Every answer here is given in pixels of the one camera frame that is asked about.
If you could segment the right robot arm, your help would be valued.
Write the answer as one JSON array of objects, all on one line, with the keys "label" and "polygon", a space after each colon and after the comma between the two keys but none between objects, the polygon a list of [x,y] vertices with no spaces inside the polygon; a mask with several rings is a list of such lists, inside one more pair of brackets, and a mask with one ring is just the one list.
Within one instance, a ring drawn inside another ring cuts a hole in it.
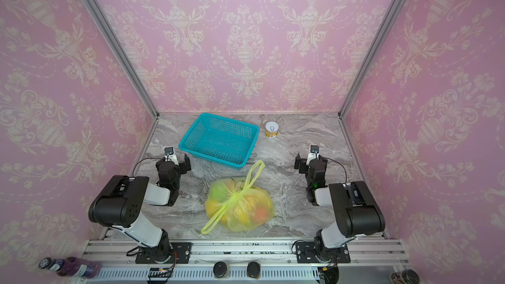
[{"label": "right robot arm", "polygon": [[318,153],[310,153],[306,159],[297,155],[294,169],[305,175],[308,202],[331,206],[334,211],[334,221],[319,230],[313,240],[318,260],[336,262],[351,241],[385,230],[383,213],[364,181],[328,185],[327,159]]}]

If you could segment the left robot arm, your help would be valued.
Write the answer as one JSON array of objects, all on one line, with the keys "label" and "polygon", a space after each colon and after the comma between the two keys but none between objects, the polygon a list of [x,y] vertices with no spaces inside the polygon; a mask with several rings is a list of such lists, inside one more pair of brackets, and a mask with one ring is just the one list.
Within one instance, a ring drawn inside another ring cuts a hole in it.
[{"label": "left robot arm", "polygon": [[126,255],[137,264],[187,264],[191,243],[171,243],[168,232],[142,213],[144,203],[174,206],[180,192],[181,176],[191,170],[187,155],[179,161],[172,147],[156,164],[159,180],[152,184],[147,176],[113,176],[90,205],[89,220],[120,231],[137,246]]}]

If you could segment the yellow-green plastic bag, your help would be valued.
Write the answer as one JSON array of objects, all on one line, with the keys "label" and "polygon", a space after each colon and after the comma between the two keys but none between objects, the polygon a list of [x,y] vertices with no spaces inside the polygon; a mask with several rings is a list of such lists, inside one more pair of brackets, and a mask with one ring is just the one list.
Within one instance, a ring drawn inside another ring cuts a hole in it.
[{"label": "yellow-green plastic bag", "polygon": [[205,201],[209,221],[201,234],[209,234],[218,225],[233,232],[251,231],[276,216],[269,193],[255,185],[264,168],[264,162],[259,160],[245,177],[213,182]]}]

